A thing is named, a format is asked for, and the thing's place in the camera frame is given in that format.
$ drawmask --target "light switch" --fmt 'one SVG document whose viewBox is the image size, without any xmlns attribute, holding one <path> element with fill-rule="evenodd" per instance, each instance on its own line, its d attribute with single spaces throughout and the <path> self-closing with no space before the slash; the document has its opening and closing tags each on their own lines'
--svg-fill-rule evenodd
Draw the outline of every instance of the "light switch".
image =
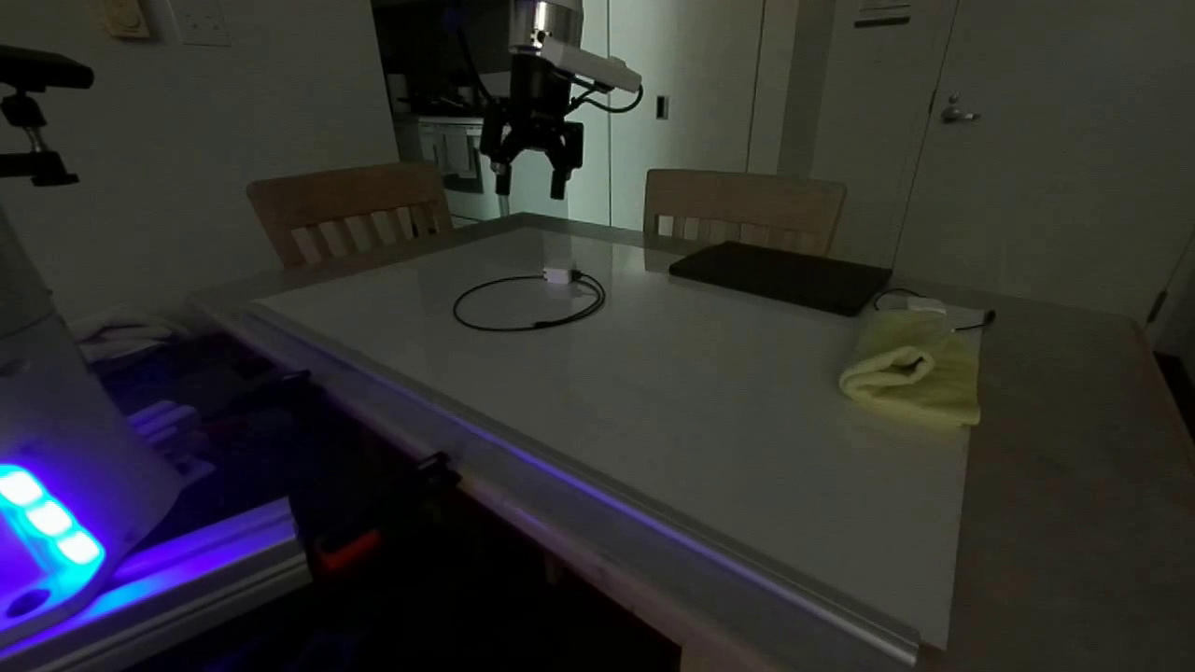
<svg viewBox="0 0 1195 672">
<path fill-rule="evenodd" d="M 170 0 L 170 12 L 183 44 L 232 47 L 219 0 Z"/>
<path fill-rule="evenodd" d="M 141 14 L 137 0 L 100 0 L 104 10 L 104 28 L 112 37 L 123 39 L 145 39 L 149 37 L 149 26 Z"/>
</svg>

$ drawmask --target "black laptop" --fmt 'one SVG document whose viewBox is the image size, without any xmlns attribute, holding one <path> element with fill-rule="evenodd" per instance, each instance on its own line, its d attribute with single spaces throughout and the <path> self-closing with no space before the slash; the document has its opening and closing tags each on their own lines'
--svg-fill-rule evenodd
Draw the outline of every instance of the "black laptop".
<svg viewBox="0 0 1195 672">
<path fill-rule="evenodd" d="M 820 311 L 854 316 L 893 271 L 742 243 L 722 243 L 668 267 L 688 280 L 737 289 Z"/>
</svg>

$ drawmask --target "wooden chair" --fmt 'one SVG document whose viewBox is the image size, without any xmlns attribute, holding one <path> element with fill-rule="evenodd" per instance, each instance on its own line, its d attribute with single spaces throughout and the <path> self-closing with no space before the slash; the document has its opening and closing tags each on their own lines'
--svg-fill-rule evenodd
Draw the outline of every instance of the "wooden chair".
<svg viewBox="0 0 1195 672">
<path fill-rule="evenodd" d="M 384 164 L 262 179 L 246 193 L 286 268 L 330 259 L 337 256 L 333 246 L 351 255 L 452 231 L 443 182 L 431 164 Z M 356 218 L 357 236 L 350 218 Z M 379 227 L 388 227 L 390 234 L 382 236 Z M 318 258 L 307 258 L 300 230 L 310 237 Z"/>
<path fill-rule="evenodd" d="M 660 236 L 660 218 L 672 218 L 670 236 L 721 243 L 739 240 L 825 256 L 834 239 L 846 185 L 773 175 L 650 170 L 643 232 Z"/>
</svg>

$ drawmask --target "door handle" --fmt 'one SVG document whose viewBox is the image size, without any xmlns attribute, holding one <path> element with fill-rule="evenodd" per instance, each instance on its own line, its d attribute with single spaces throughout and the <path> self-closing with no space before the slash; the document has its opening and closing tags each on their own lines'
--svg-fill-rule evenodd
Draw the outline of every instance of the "door handle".
<svg viewBox="0 0 1195 672">
<path fill-rule="evenodd" d="M 964 112 L 958 108 L 958 94 L 951 93 L 949 98 L 950 105 L 945 110 L 942 110 L 942 123 L 958 123 L 963 121 L 979 121 L 979 112 Z"/>
</svg>

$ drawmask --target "yellow towel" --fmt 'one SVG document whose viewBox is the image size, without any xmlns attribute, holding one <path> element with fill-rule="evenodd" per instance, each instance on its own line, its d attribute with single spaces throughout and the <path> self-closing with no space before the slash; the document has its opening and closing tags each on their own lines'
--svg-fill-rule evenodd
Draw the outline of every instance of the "yellow towel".
<svg viewBox="0 0 1195 672">
<path fill-rule="evenodd" d="M 860 405 L 931 424 L 979 424 L 979 347 L 946 316 L 878 311 L 838 386 Z"/>
</svg>

